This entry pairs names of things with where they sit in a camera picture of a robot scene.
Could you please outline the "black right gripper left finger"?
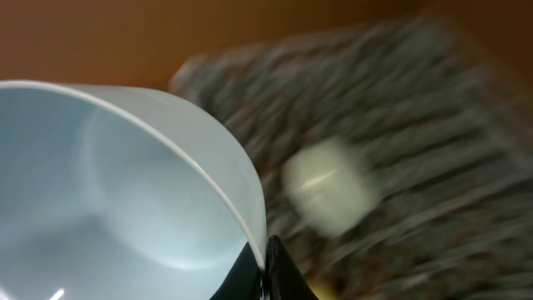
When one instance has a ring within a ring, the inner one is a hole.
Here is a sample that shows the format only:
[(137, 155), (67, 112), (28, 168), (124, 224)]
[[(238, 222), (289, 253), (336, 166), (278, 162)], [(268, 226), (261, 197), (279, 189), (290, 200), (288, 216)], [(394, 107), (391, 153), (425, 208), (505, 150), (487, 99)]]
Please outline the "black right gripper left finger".
[(261, 271), (247, 243), (210, 300), (260, 300), (261, 296)]

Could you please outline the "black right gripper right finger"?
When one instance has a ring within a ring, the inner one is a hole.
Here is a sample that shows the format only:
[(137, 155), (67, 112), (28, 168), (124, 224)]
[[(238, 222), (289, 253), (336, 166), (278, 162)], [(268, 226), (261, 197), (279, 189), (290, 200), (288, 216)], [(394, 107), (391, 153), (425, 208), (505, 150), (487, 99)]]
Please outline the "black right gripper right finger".
[(318, 300), (278, 236), (268, 240), (266, 275), (271, 300)]

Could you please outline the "yellow cup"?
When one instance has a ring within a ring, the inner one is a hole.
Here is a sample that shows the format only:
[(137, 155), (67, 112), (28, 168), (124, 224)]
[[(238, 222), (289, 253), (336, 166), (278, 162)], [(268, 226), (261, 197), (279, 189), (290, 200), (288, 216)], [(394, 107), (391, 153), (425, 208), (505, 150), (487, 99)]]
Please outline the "yellow cup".
[(368, 162), (339, 138), (291, 156), (282, 170), (282, 184), (301, 220), (325, 238), (347, 233), (381, 202)]

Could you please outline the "green bowl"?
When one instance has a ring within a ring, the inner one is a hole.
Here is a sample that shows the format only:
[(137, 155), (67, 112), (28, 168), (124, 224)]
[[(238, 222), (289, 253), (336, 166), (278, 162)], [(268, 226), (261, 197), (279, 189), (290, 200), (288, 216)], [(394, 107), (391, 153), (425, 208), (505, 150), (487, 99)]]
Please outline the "green bowl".
[(2, 82), (2, 298), (210, 299), (247, 243), (263, 278), (257, 171), (196, 104)]

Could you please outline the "grey dishwasher rack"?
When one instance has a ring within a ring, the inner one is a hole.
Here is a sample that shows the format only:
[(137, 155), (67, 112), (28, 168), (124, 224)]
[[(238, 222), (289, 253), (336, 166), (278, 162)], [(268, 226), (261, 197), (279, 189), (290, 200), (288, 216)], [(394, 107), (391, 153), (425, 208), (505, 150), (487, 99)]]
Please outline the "grey dishwasher rack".
[[(531, 298), (531, 128), (441, 27), (399, 20), (198, 55), (169, 89), (235, 135), (260, 175), (269, 233), (341, 298)], [(368, 161), (381, 201), (323, 238), (281, 172), (329, 138)]]

